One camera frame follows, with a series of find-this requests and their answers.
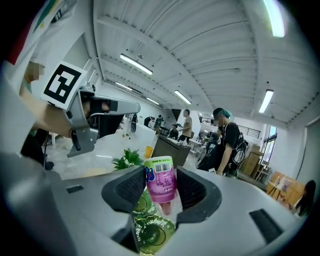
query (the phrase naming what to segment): backpack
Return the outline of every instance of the backpack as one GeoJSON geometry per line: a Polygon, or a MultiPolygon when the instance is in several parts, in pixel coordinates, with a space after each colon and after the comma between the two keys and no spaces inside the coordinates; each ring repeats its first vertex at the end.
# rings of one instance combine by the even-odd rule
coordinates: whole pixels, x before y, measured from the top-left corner
{"type": "MultiPolygon", "coordinates": [[[[226,137],[226,130],[229,124],[231,123],[228,123],[223,129],[223,138],[226,137]]],[[[245,153],[248,145],[249,144],[248,142],[246,142],[243,133],[239,131],[239,137],[235,143],[234,148],[232,149],[230,160],[229,160],[229,167],[231,169],[233,170],[238,169],[239,165],[245,158],[245,153]]]]}

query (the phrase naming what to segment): black rubber pad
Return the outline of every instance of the black rubber pad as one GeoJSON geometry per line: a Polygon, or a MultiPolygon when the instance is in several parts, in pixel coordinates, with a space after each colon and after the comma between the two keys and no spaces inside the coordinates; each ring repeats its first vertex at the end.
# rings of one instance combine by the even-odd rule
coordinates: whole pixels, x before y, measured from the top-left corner
{"type": "Polygon", "coordinates": [[[176,169],[177,189],[183,212],[176,218],[181,223],[200,223],[209,218],[220,206],[222,194],[211,181],[181,166],[176,169]]]}
{"type": "Polygon", "coordinates": [[[283,233],[283,230],[264,209],[255,210],[249,214],[268,244],[283,233]]]}
{"type": "Polygon", "coordinates": [[[145,169],[143,166],[139,166],[135,170],[105,184],[101,195],[103,200],[115,211],[130,214],[145,187],[145,169]]]}

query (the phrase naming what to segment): black cable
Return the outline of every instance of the black cable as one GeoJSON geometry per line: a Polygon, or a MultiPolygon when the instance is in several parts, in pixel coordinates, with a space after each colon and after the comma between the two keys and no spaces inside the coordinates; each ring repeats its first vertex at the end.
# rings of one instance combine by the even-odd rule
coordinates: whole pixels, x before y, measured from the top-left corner
{"type": "Polygon", "coordinates": [[[43,168],[46,168],[46,151],[49,140],[49,132],[46,132],[45,144],[44,144],[44,153],[43,153],[43,168]]]}

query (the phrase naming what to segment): man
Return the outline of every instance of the man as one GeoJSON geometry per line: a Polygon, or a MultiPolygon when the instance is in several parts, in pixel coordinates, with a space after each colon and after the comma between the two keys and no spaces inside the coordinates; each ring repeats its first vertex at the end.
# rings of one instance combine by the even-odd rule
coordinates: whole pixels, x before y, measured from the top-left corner
{"type": "Polygon", "coordinates": [[[155,134],[157,134],[160,130],[161,127],[161,123],[164,121],[164,118],[159,115],[158,118],[155,120],[155,124],[154,124],[154,130],[155,130],[155,134]]]}
{"type": "Polygon", "coordinates": [[[239,131],[239,128],[236,123],[230,120],[231,113],[227,110],[218,107],[213,111],[214,120],[218,121],[218,126],[222,127],[222,132],[218,138],[215,150],[215,161],[214,169],[216,173],[222,175],[229,171],[229,165],[235,169],[238,166],[235,166],[232,161],[232,153],[238,147],[238,142],[242,134],[239,131]]]}
{"type": "Polygon", "coordinates": [[[155,118],[154,117],[152,117],[152,116],[149,116],[149,117],[147,117],[146,119],[144,119],[144,126],[146,126],[146,127],[149,127],[149,123],[150,123],[150,121],[155,121],[155,118]]]}
{"type": "Polygon", "coordinates": [[[222,130],[223,130],[222,127],[218,127],[217,131],[214,132],[209,138],[205,147],[206,156],[202,159],[197,169],[208,172],[210,169],[216,166],[215,161],[217,159],[216,158],[217,142],[221,136],[222,130]]]}
{"type": "Polygon", "coordinates": [[[179,137],[179,132],[178,132],[178,130],[177,130],[177,128],[178,128],[178,125],[177,124],[173,124],[172,125],[172,130],[170,131],[170,133],[169,133],[169,138],[173,138],[173,139],[178,139],[178,137],[179,137]]]}
{"type": "Polygon", "coordinates": [[[189,143],[192,132],[192,118],[190,117],[190,110],[185,109],[183,111],[183,116],[185,117],[185,120],[183,128],[180,129],[180,131],[182,131],[182,135],[180,136],[179,141],[184,141],[186,139],[186,142],[189,143]]]}

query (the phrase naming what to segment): fluorescent light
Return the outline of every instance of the fluorescent light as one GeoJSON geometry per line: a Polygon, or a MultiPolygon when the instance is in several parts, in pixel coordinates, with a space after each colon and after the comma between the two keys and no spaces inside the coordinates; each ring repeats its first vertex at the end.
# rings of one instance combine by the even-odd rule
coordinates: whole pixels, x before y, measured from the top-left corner
{"type": "Polygon", "coordinates": [[[126,88],[126,89],[128,89],[129,91],[132,91],[132,89],[131,88],[129,88],[129,87],[126,87],[126,86],[124,86],[123,84],[121,84],[121,83],[119,83],[119,82],[115,82],[118,86],[122,86],[122,87],[124,87],[124,88],[126,88]]]}
{"type": "Polygon", "coordinates": [[[112,156],[110,156],[110,155],[100,155],[100,154],[96,154],[95,155],[96,157],[98,157],[98,158],[112,158],[112,156]]]}
{"type": "Polygon", "coordinates": [[[178,95],[181,99],[183,99],[183,100],[185,101],[185,103],[187,103],[187,104],[189,104],[189,105],[191,104],[191,101],[188,100],[185,96],[183,96],[180,91],[175,90],[174,92],[175,92],[175,94],[178,95]]]}
{"type": "Polygon", "coordinates": [[[151,102],[157,104],[157,105],[160,105],[158,102],[156,102],[156,101],[154,101],[154,100],[152,100],[152,99],[150,99],[150,98],[146,98],[146,99],[147,99],[148,101],[151,101],[151,102]]]}
{"type": "Polygon", "coordinates": [[[130,58],[124,54],[120,54],[120,58],[123,59],[126,62],[129,62],[130,64],[136,66],[137,68],[141,69],[142,71],[146,72],[148,75],[152,75],[153,71],[147,68],[146,66],[140,64],[138,61],[134,60],[133,58],[130,58]]]}
{"type": "Polygon", "coordinates": [[[283,38],[285,36],[284,21],[279,9],[277,0],[263,0],[268,11],[274,37],[283,38]]]}
{"type": "Polygon", "coordinates": [[[267,106],[269,105],[272,95],[274,95],[274,91],[273,90],[266,90],[265,92],[265,96],[264,96],[264,100],[262,102],[262,105],[260,107],[259,113],[264,113],[267,106]]]}

